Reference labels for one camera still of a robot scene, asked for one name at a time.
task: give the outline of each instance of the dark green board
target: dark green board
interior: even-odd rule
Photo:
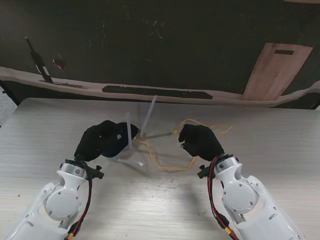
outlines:
[[[0,66],[38,73],[28,37],[54,78],[243,94],[265,43],[284,43],[313,47],[284,94],[320,80],[318,4],[0,0],[0,32]]]

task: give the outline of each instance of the white wooden table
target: white wooden table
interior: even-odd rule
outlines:
[[[27,99],[0,128],[0,236],[20,217],[39,189],[56,182],[56,170],[73,157],[83,132],[104,120],[141,128],[149,103],[63,99]],[[319,239],[320,113],[314,110],[156,103],[146,129],[160,163],[186,166],[191,157],[170,135],[193,118],[207,125],[230,123],[219,137],[226,153],[243,163],[243,174],[259,178],[308,240]],[[187,171],[166,171],[134,143],[136,165],[101,165],[92,202],[78,240],[227,240],[212,216],[207,181],[199,179],[197,159]],[[79,190],[86,202],[88,186]]]

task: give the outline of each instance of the clear plastic rod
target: clear plastic rod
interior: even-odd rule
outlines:
[[[155,95],[155,96],[153,97],[153,99],[152,99],[151,105],[150,105],[150,107],[149,107],[149,111],[148,111],[148,113],[147,113],[147,115],[146,115],[146,118],[145,118],[145,120],[144,120],[142,129],[141,129],[141,132],[140,132],[140,138],[142,138],[142,137],[144,136],[144,133],[145,133],[145,130],[146,130],[146,127],[147,127],[147,124],[148,124],[148,121],[149,121],[151,112],[152,112],[152,110],[154,109],[154,105],[155,105],[156,99],[157,99],[157,95]]]
[[[126,116],[126,127],[128,128],[128,145],[129,145],[129,148],[132,149],[130,112],[128,111],[128,112],[125,114],[125,116]]]

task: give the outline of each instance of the red wire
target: red wire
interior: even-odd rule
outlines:
[[[220,219],[220,217],[218,215],[218,211],[217,211],[217,209],[215,207],[214,200],[213,200],[213,195],[212,195],[212,180],[213,180],[212,172],[213,172],[213,169],[214,169],[215,162],[216,162],[217,158],[218,157],[215,157],[212,160],[211,165],[210,165],[210,171],[209,171],[209,177],[208,177],[208,183],[207,183],[207,185],[208,185],[208,194],[209,194],[209,200],[210,200],[212,213],[215,215],[217,220],[222,224],[222,226],[224,228],[226,228],[227,226],[224,224],[224,222]],[[229,235],[233,240],[239,240],[239,238],[233,232],[231,232]]]
[[[88,194],[88,201],[87,201],[87,203],[91,201],[91,195],[92,195],[92,188],[89,188],[89,194]],[[77,232],[78,227],[80,226],[80,224],[81,224],[82,221],[84,220],[85,215],[87,214],[88,210],[89,210],[89,206],[85,206],[85,209],[84,209],[84,211],[83,211],[83,213],[82,213],[82,215],[81,215],[81,217],[80,217],[77,225],[75,226],[75,228],[74,228],[74,230],[73,230],[73,232],[72,232],[73,235]]]

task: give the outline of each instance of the wooden plank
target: wooden plank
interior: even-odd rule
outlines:
[[[320,4],[320,0],[283,0],[289,3],[301,3],[301,4]]]
[[[312,47],[266,43],[255,63],[243,99],[277,100],[295,78]]]

